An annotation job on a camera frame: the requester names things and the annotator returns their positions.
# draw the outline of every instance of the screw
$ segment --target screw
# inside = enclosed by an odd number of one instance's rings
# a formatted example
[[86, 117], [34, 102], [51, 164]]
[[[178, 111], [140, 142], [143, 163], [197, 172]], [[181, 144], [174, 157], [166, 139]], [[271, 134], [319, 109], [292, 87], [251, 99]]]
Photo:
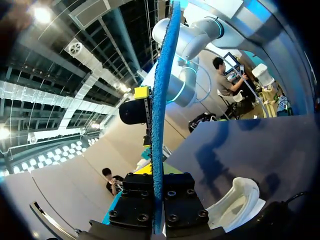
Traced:
[[143, 191], [143, 192], [141, 193], [141, 196], [142, 196], [142, 197], [147, 197], [147, 196], [149, 196], [149, 193], [148, 193], [147, 191]]
[[208, 217], [208, 211], [207, 210], [200, 210], [200, 211], [198, 211], [198, 216], [200, 218], [206, 218], [206, 217]]
[[148, 216], [147, 214], [142, 213], [142, 214], [140, 214], [140, 215], [138, 216], [137, 219], [138, 219], [138, 221], [140, 221], [140, 222], [146, 222], [146, 221], [149, 220], [149, 216]]
[[168, 197], [174, 197], [176, 195], [175, 191], [168, 191], [167, 192]]
[[188, 189], [188, 190], [186, 191], [186, 193], [189, 194], [189, 195], [193, 195], [193, 194], [195, 194], [195, 190], [193, 190], [193, 189]]
[[116, 216], [118, 216], [118, 212], [116, 210], [109, 211], [110, 218], [115, 218]]
[[168, 220], [170, 222], [176, 222], [179, 220], [179, 217], [176, 214], [170, 214]]

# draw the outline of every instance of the yellow object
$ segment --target yellow object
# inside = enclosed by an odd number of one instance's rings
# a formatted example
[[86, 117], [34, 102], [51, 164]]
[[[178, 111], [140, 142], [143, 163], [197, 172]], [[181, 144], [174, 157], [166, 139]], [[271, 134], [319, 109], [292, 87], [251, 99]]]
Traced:
[[146, 99], [149, 97], [149, 87], [148, 86], [141, 86], [141, 87], [136, 87], [134, 89], [134, 99]]
[[[167, 163], [163, 163], [163, 173], [164, 174], [182, 174], [182, 171], [175, 169], [173, 166], [170, 166]], [[149, 163], [147, 166], [141, 168], [140, 170], [136, 171], [134, 174], [152, 174], [152, 166]]]

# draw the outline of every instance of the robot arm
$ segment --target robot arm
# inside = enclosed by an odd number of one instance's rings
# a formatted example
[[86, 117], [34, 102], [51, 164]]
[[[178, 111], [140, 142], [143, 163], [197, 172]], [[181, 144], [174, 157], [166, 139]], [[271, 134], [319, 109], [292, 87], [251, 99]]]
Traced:
[[[169, 19], [159, 21], [153, 28], [153, 39], [162, 44]], [[215, 39], [224, 35], [224, 28], [220, 22], [212, 17], [205, 17], [191, 26], [181, 24], [179, 29], [176, 57], [174, 61], [182, 67], [178, 76], [171, 74], [167, 91], [167, 101], [175, 102], [181, 107], [188, 107], [197, 98], [196, 80], [199, 66], [198, 54]]]

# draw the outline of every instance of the ventilation fan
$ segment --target ventilation fan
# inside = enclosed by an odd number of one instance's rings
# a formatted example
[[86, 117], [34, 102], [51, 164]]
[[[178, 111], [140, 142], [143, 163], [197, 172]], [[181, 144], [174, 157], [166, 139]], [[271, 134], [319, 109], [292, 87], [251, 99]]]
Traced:
[[83, 44], [81, 42], [75, 42], [70, 44], [69, 53], [72, 57], [76, 57], [83, 49]]
[[31, 144], [35, 144], [35, 143], [38, 142], [38, 139], [36, 138], [34, 132], [30, 132], [28, 138], [29, 138], [29, 142], [30, 142]]

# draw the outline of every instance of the black shirt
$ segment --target black shirt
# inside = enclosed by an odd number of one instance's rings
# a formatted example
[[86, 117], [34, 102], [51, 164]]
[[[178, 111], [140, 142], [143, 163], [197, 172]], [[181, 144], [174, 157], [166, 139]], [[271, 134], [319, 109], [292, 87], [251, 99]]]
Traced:
[[[124, 178], [123, 178], [122, 176], [116, 175], [116, 176], [113, 176], [113, 178], [116, 179], [116, 180], [118, 180], [118, 181], [120, 181], [120, 182], [123, 182], [123, 181], [124, 181]], [[118, 194], [119, 192], [121, 192], [121, 191], [122, 191], [122, 188], [123, 188], [122, 184], [121, 184], [121, 185], [116, 184], [116, 185], [115, 185], [116, 193]], [[110, 193], [113, 195], [113, 193], [112, 193], [112, 187], [111, 187], [110, 182], [108, 182], [108, 183], [106, 184], [106, 189], [108, 189], [108, 190], [110, 191]]]

